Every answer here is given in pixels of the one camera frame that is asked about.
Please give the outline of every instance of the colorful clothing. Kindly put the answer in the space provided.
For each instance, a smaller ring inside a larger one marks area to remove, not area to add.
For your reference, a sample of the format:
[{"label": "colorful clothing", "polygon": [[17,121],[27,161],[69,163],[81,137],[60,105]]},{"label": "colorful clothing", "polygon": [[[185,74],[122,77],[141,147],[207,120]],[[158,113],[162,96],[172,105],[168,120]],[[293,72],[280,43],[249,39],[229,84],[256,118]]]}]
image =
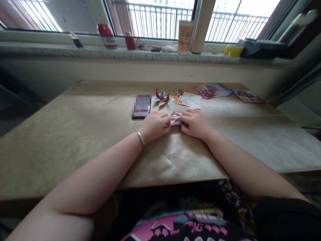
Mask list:
[{"label": "colorful clothing", "polygon": [[321,240],[321,212],[314,205],[298,199],[266,198],[252,211],[245,195],[229,179],[127,192],[106,240]]}]

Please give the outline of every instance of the smartphone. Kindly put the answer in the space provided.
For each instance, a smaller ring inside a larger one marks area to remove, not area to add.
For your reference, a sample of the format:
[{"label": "smartphone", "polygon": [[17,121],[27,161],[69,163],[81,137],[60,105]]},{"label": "smartphone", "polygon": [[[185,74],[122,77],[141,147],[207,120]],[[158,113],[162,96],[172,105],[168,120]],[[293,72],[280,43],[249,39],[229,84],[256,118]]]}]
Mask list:
[{"label": "smartphone", "polygon": [[151,95],[137,95],[132,119],[144,119],[150,113]]}]

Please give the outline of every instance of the wooden table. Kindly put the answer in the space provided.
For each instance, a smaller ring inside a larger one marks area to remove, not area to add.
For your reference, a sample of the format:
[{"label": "wooden table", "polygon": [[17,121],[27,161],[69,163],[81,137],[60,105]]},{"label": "wooden table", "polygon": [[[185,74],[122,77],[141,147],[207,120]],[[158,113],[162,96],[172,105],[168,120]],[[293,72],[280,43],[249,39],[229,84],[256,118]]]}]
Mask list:
[{"label": "wooden table", "polygon": [[[199,83],[82,81],[0,139],[0,200],[43,197],[84,163],[135,131],[130,95],[179,89]],[[244,88],[241,84],[225,84]],[[186,108],[170,100],[152,111],[170,115]],[[321,168],[321,144],[269,104],[244,104],[235,95],[204,100],[210,125],[278,172]],[[120,188],[174,184],[226,177],[198,139],[172,127],[149,143]]]}]

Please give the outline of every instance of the yellow object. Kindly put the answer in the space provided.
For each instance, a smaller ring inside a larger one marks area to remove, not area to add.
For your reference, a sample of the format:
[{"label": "yellow object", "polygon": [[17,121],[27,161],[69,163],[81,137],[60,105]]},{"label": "yellow object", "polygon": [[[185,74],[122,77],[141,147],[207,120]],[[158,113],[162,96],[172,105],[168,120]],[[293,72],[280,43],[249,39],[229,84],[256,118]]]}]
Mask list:
[{"label": "yellow object", "polygon": [[243,52],[243,47],[232,47],[230,51],[230,57],[240,57],[241,53]]},{"label": "yellow object", "polygon": [[229,55],[230,57],[233,57],[233,58],[240,57],[243,50],[244,50],[244,47],[227,45],[224,50],[224,55]]},{"label": "yellow object", "polygon": [[231,51],[232,46],[231,45],[227,45],[225,50],[224,50],[224,55],[229,55],[230,51]]}]

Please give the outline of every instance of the hand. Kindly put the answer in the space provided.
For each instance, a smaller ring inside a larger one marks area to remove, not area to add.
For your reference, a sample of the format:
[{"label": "hand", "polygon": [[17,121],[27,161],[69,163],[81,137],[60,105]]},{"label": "hand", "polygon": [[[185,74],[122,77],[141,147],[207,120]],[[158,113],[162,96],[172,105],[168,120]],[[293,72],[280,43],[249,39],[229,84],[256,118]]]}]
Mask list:
[{"label": "hand", "polygon": [[143,124],[139,127],[138,131],[142,135],[145,144],[155,140],[170,131],[171,119],[166,113],[151,112],[146,116]]},{"label": "hand", "polygon": [[197,109],[189,109],[187,112],[184,112],[179,118],[179,122],[181,124],[181,132],[202,140],[206,138],[212,129],[208,125],[205,116]]}]

